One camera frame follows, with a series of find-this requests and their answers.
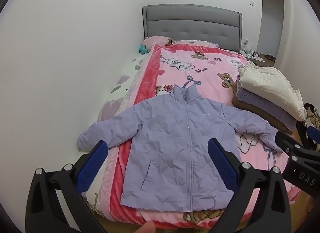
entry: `tufted headboard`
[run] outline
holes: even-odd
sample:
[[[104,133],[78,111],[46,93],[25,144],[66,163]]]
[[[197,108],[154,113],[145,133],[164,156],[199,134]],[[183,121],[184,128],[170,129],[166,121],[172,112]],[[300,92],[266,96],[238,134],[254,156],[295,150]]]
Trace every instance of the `tufted headboard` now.
[[[142,13],[145,37],[210,41],[222,49],[240,52],[241,13],[192,4],[147,5]]]

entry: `brown blanket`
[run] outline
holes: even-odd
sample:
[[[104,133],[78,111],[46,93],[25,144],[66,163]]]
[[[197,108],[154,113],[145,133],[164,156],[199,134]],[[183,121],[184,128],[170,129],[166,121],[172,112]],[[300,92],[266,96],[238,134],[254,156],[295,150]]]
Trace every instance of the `brown blanket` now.
[[[239,101],[237,98],[237,95],[236,95],[237,94],[237,84],[234,84],[232,86],[232,89],[233,89],[232,104],[234,105],[234,107],[239,108],[241,110],[247,110],[252,113],[255,113],[255,114],[259,115],[260,117],[262,117],[264,120],[267,120],[269,122],[269,124],[271,126],[273,126],[274,128],[281,130],[281,131],[284,131],[285,133],[290,134],[290,135],[293,134],[292,131],[290,131],[282,122],[277,120],[272,115],[268,114],[267,112],[263,111],[262,109],[254,106],[254,105]]]

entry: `pink blanket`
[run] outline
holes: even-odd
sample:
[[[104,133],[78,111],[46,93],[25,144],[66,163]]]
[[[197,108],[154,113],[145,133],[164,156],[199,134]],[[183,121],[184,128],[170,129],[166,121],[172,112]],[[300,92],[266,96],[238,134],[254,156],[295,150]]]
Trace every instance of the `pink blanket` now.
[[[238,75],[237,68],[247,64],[246,59],[239,54],[230,53],[219,48],[208,48],[194,45],[155,45],[151,57],[146,64],[144,76],[132,102],[138,102],[170,93],[174,84],[187,87],[197,84],[197,89],[203,97],[231,104],[231,86]],[[275,154],[252,134],[238,134],[239,150],[242,161],[252,164],[257,169],[269,170],[278,166],[284,170],[288,156]],[[136,210],[120,204],[123,191],[125,169],[130,153],[131,140],[119,148],[109,152],[108,163],[102,187],[100,205],[103,214],[110,220],[144,224],[153,220],[157,228],[211,228],[219,219],[223,210],[179,212],[150,212]],[[285,182],[290,200],[294,200],[300,190]],[[258,197],[255,190],[243,220],[249,218]]]

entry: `doorway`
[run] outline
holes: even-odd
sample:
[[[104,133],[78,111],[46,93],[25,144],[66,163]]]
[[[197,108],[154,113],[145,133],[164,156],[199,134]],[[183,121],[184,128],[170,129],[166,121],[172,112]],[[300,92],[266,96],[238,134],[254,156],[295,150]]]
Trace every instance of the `doorway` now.
[[[284,0],[262,0],[262,17],[257,51],[273,67],[278,56],[284,26]]]

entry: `pink pillow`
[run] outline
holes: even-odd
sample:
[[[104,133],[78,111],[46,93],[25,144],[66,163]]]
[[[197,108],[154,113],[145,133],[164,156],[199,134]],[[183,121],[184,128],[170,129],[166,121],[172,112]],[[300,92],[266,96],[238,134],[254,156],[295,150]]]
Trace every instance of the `pink pillow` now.
[[[210,41],[202,41],[202,40],[172,40],[172,44],[191,44],[197,46],[205,46],[209,48],[219,48],[219,44],[215,44]]]
[[[148,52],[151,51],[152,48],[152,43],[156,42],[157,44],[160,45],[167,45],[170,41],[170,38],[164,37],[164,36],[153,36],[153,37],[146,37],[146,39],[143,41],[143,45],[146,46],[146,49]]]

